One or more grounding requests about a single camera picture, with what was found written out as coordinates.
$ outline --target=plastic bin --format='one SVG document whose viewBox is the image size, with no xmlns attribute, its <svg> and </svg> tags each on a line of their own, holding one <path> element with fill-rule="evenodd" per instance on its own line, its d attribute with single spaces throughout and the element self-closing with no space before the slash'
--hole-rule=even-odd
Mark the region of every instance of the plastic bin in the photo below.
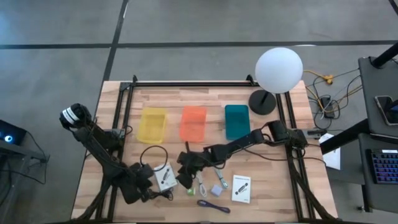
<svg viewBox="0 0 398 224">
<path fill-rule="evenodd" d="M 205 139 L 205 124 L 205 107 L 184 106 L 180 125 L 180 138 L 188 142 L 203 142 Z"/>
<path fill-rule="evenodd" d="M 226 138 L 228 140 L 237 140 L 250 133 L 248 106 L 225 106 L 225 130 Z"/>
<path fill-rule="evenodd" d="M 137 139 L 148 144 L 160 144 L 163 142 L 166 128 L 166 109 L 144 108 Z"/>
</svg>

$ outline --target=white globe lamp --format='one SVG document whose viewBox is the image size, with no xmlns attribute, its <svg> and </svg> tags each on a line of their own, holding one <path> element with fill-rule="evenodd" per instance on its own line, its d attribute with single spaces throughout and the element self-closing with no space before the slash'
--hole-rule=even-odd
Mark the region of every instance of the white globe lamp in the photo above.
<svg viewBox="0 0 398 224">
<path fill-rule="evenodd" d="M 261 115 L 271 113 L 276 107 L 272 93 L 285 93 L 301 80 L 303 63 L 293 50 L 277 47 L 265 52 L 256 64 L 255 76 L 263 90 L 252 93 L 250 109 Z"/>
</svg>

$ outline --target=green object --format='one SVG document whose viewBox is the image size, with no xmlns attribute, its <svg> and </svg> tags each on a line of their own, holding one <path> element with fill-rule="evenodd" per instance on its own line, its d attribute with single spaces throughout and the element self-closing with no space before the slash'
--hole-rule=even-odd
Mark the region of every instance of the green object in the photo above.
<svg viewBox="0 0 398 224">
<path fill-rule="evenodd" d="M 228 140 L 237 140 L 250 133 L 248 106 L 225 106 L 225 130 L 226 138 Z"/>
<path fill-rule="evenodd" d="M 195 188 L 188 189 L 188 190 L 187 190 L 187 194 L 188 194 L 189 196 L 194 196 L 194 195 L 195 195 Z"/>
</svg>

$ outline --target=keyboard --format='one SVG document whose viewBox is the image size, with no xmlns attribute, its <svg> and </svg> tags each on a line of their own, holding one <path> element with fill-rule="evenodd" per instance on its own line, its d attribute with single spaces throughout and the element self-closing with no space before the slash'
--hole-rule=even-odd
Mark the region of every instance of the keyboard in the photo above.
<svg viewBox="0 0 398 224">
<path fill-rule="evenodd" d="M 398 184 L 398 149 L 368 149 L 375 184 Z"/>
</svg>

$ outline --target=wooden table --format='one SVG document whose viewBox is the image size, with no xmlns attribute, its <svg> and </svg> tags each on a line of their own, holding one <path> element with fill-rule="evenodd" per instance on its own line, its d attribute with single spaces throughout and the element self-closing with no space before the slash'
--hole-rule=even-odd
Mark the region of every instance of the wooden table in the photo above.
<svg viewBox="0 0 398 224">
<path fill-rule="evenodd" d="M 103 129 L 112 126 L 116 100 L 118 97 L 120 82 L 104 82 L 98 103 L 98 125 Z M 218 143 L 227 143 L 224 126 L 225 105 L 246 105 L 250 94 L 259 88 L 256 87 L 144 87 L 135 88 L 129 116 L 129 125 L 132 126 L 132 134 L 126 137 L 123 161 L 127 165 L 139 161 L 143 150 L 150 145 L 143 144 L 136 139 L 142 109 L 145 107 L 161 107 L 167 110 L 167 127 L 163 147 L 169 152 L 169 161 L 175 174 L 180 168 L 176 163 L 181 151 L 185 150 L 184 143 L 179 137 L 179 127 L 184 106 L 196 105 L 207 107 L 205 140 L 201 144 L 190 144 L 193 151 L 202 151 L 203 146 Z M 307 100 L 304 82 L 301 81 L 291 92 L 297 127 L 301 129 L 313 128 L 312 114 Z M 123 111 L 126 102 L 122 104 L 122 115 L 119 127 L 123 119 Z M 285 117 L 289 119 L 287 108 L 284 108 Z M 260 116 L 249 112 L 251 129 L 260 128 L 267 121 L 279 119 L 277 108 L 267 116 Z M 257 145 L 250 150 L 271 158 L 286 158 L 283 146 L 270 147 Z M 308 147 L 306 157 L 322 158 L 319 147 Z M 152 167 L 164 163 L 164 152 L 151 149 L 143 158 Z M 337 217 L 335 203 L 322 162 L 306 159 L 308 181 L 310 188 L 320 203 L 330 214 Z M 251 177 L 251 203 L 239 203 L 231 201 L 231 187 L 233 175 L 245 175 Z M 226 163 L 223 175 L 230 187 L 220 197 L 210 194 L 214 184 L 220 185 L 213 168 L 205 168 L 202 172 L 204 184 L 208 190 L 207 201 L 229 207 L 230 214 L 219 212 L 212 208 L 198 207 L 196 202 L 202 199 L 197 192 L 196 196 L 187 195 L 187 190 L 178 185 L 174 188 L 174 200 L 158 197 L 155 200 L 142 203 L 138 201 L 128 205 L 124 202 L 120 190 L 116 199 L 114 212 L 115 222 L 288 222 L 297 221 L 294 200 L 292 198 L 292 186 L 286 162 L 267 161 L 255 155 L 241 151 L 235 154 Z M 94 199 L 100 189 L 102 178 L 101 166 L 93 158 L 89 157 L 83 166 L 80 184 L 76 195 L 72 218 L 78 217 Z M 154 177 L 150 179 L 158 191 Z M 198 188 L 198 182 L 194 180 L 194 186 Z M 307 214 L 303 193 L 300 192 L 304 214 Z M 104 216 L 108 211 L 108 203 L 104 206 Z"/>
</svg>

